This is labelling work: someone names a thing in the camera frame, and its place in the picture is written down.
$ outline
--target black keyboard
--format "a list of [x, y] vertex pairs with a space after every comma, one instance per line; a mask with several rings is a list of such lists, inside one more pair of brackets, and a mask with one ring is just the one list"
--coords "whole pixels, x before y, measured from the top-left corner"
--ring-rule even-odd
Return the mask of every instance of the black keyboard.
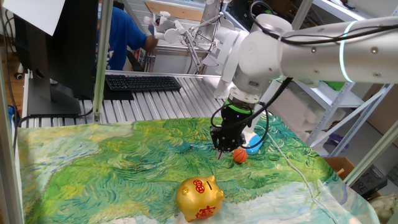
[[113, 91], [152, 91], [179, 90], [181, 85], [174, 77], [127, 77], [105, 75], [105, 80]]

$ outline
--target piggy bank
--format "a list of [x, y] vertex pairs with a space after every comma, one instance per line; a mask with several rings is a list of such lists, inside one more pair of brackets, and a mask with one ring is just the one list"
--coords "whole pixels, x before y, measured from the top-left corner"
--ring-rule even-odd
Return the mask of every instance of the piggy bank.
[[190, 222], [209, 218], [223, 206], [224, 192], [217, 186], [216, 177], [192, 177], [184, 180], [177, 189], [177, 204]]

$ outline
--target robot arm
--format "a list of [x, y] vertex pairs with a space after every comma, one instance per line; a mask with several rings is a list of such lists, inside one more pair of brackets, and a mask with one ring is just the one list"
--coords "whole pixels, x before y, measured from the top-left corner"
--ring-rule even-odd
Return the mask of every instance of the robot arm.
[[199, 28], [203, 26], [207, 26], [208, 24], [212, 24], [213, 22], [217, 21], [221, 16], [224, 14], [222, 12], [218, 13], [217, 16], [202, 22], [201, 24], [189, 28], [186, 30], [181, 23], [176, 20], [175, 18], [171, 17], [170, 13], [162, 11], [160, 15], [156, 13], [152, 13], [152, 17], [145, 17], [144, 22], [149, 26], [149, 30], [151, 31], [152, 35], [159, 40], [164, 40], [168, 43], [174, 43], [178, 41], [178, 37], [181, 35], [185, 44], [188, 47], [188, 51], [192, 56], [192, 60], [199, 68], [202, 66], [202, 62], [199, 59], [195, 47], [198, 47], [201, 50], [204, 50], [207, 53], [210, 53], [208, 50], [201, 48], [194, 42], [194, 39], [197, 35], [200, 35], [198, 31]]
[[[398, 83], [398, 17], [295, 31], [288, 22], [273, 15], [261, 14], [257, 19], [267, 33], [276, 35], [254, 29], [239, 48], [239, 65], [233, 78], [236, 87], [220, 108], [221, 126], [213, 125], [210, 129], [213, 145], [219, 152], [231, 152], [242, 146], [242, 130], [250, 126], [255, 105], [276, 78], [287, 79], [284, 85], [291, 78], [304, 83]], [[373, 32], [381, 27], [388, 29]], [[332, 37], [340, 39], [331, 41]]]

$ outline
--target red chinese character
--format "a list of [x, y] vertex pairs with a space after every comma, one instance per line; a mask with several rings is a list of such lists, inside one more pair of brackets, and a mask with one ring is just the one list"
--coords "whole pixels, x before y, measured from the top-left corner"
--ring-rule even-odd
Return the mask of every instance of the red chinese character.
[[199, 212], [196, 214], [197, 218], [208, 218], [208, 217], [212, 217], [214, 214], [214, 210], [216, 209], [216, 207], [209, 207], [207, 205], [207, 207], [205, 209], [200, 209]]
[[194, 180], [193, 184], [196, 186], [196, 190], [199, 193], [203, 193], [205, 191], [205, 187], [203, 186], [203, 182], [201, 180]]

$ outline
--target orange ball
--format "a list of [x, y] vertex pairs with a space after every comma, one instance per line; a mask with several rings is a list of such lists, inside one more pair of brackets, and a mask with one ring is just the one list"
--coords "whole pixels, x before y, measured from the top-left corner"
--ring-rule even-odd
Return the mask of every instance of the orange ball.
[[241, 164], [244, 161], [246, 161], [246, 159], [248, 159], [248, 153], [246, 152], [246, 150], [244, 150], [242, 148], [237, 148], [234, 150], [233, 158], [234, 158], [235, 162]]

